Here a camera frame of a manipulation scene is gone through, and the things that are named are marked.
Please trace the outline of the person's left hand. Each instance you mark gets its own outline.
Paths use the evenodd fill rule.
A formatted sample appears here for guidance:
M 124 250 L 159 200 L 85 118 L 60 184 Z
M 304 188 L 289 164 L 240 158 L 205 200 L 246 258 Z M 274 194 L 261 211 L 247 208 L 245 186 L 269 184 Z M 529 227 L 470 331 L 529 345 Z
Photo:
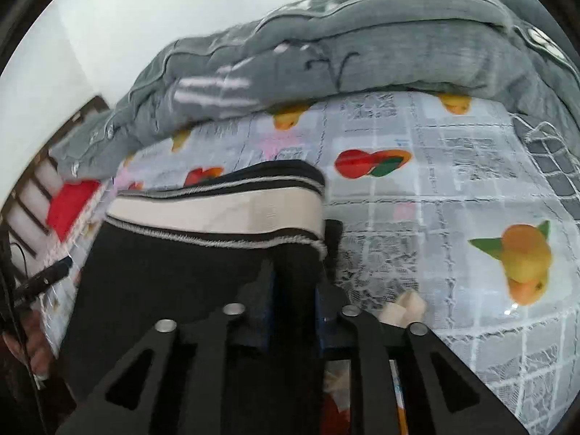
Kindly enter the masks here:
M 13 336 L 3 333 L 2 338 L 9 351 L 21 363 L 29 360 L 32 373 L 46 379 L 52 372 L 55 357 L 43 330 L 41 314 L 32 310 L 22 317 L 22 328 L 26 332 L 26 349 Z

